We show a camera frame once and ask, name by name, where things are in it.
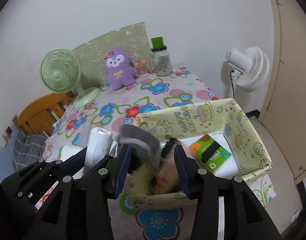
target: plaid blanket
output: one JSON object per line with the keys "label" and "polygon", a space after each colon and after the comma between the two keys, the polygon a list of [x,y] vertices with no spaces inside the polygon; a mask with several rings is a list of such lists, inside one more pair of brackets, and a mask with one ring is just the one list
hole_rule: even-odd
{"label": "plaid blanket", "polygon": [[26,135],[22,131],[18,133],[14,144],[13,168],[15,172],[41,158],[46,139],[45,135]]}

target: headboard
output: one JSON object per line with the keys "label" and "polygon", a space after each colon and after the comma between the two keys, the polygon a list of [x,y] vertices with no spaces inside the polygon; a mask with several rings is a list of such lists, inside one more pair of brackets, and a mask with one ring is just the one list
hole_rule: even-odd
{"label": "headboard", "polygon": [[13,123],[20,131],[28,135],[42,134],[43,131],[51,135],[52,125],[56,122],[51,111],[61,118],[65,112],[64,104],[69,106],[73,97],[73,93],[68,92],[65,94],[52,93],[38,98],[29,104],[18,118],[14,118]]}

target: fan base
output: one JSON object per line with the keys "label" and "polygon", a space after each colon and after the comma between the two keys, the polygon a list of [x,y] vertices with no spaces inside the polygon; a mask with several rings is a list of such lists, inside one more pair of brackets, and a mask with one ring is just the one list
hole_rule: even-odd
{"label": "fan base", "polygon": [[75,102],[75,107],[82,107],[87,105],[89,102],[91,102],[93,99],[95,99],[98,94],[100,93],[99,88],[88,88],[84,90],[85,95],[82,98],[78,98]]}

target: pink circle pattern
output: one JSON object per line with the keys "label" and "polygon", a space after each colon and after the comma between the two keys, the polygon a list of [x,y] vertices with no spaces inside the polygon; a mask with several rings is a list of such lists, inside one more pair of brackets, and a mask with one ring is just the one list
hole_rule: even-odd
{"label": "pink circle pattern", "polygon": [[184,93],[184,91],[182,90],[182,89],[178,89],[178,88],[176,88],[176,89],[172,89],[171,91],[170,91],[170,96],[171,97],[178,97],[180,94],[182,94],[182,93]]}
{"label": "pink circle pattern", "polygon": [[199,90],[196,92],[196,96],[202,100],[210,100],[208,90]]}

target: green desk fan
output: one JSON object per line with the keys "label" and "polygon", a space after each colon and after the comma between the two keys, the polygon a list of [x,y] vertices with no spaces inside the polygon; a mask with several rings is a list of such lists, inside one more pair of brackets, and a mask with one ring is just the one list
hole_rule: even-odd
{"label": "green desk fan", "polygon": [[49,52],[40,64],[42,83],[55,93],[66,93],[76,89],[78,97],[75,107],[82,107],[91,102],[100,93],[99,88],[91,87],[83,90],[81,67],[74,53],[67,49],[55,49]]}

